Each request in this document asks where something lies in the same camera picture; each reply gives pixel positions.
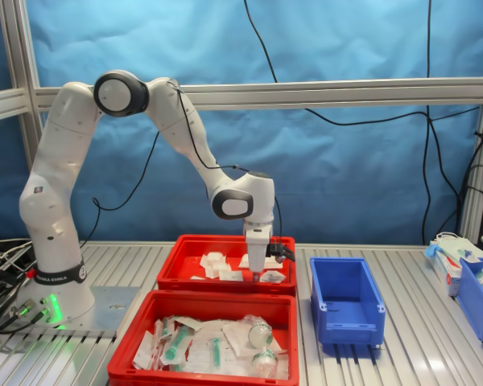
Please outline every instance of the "slotted metal surface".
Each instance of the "slotted metal surface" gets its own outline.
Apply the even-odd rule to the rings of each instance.
[[[135,285],[141,294],[123,336],[172,243],[89,243],[84,251],[94,285]],[[297,254],[301,386],[483,385],[483,344],[418,247],[305,245]],[[379,348],[322,347],[312,327],[308,258],[364,257],[386,304]],[[0,338],[0,385],[100,385],[119,340],[47,335]]]

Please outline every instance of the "green light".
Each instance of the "green light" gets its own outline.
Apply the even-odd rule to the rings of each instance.
[[[54,316],[50,320],[50,323],[58,323],[63,320],[63,314],[59,308],[59,302],[57,301],[57,296],[54,294],[50,295],[50,300],[52,301],[52,309],[54,310]]]

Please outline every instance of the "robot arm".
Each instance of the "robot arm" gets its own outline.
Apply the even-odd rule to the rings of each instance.
[[[50,316],[41,323],[58,323],[61,315],[70,320],[93,306],[70,196],[103,113],[124,117],[142,112],[170,146],[196,168],[215,214],[225,220],[244,220],[249,266],[255,280],[263,271],[266,256],[293,258],[291,251],[270,243],[273,180],[254,172],[232,180],[222,171],[209,151],[198,112],[179,85],[170,78],[143,83],[129,72],[107,72],[94,87],[72,82],[59,91],[20,198],[20,215],[31,235],[37,268],[34,282],[22,288],[17,302],[36,299],[44,305]]]

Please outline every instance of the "small blue bin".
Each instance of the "small blue bin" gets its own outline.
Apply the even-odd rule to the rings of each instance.
[[[383,343],[385,305],[363,258],[312,257],[312,313],[322,344]]]
[[[483,258],[480,260],[480,263],[469,264],[460,259],[460,289],[456,298],[477,337],[483,342],[483,287],[476,279],[476,273],[483,269]]]

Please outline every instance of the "metal frame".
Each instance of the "metal frame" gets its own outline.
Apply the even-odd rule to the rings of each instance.
[[[0,92],[0,119],[18,115],[30,167],[43,118],[58,88],[41,88],[25,0],[0,0],[2,31],[14,90]],[[302,109],[393,105],[483,105],[483,77],[351,80],[280,84],[184,85],[199,110]],[[483,130],[483,109],[480,130]],[[483,164],[483,149],[479,159]],[[470,180],[483,190],[483,168]],[[470,191],[461,231],[476,242],[483,197]]]

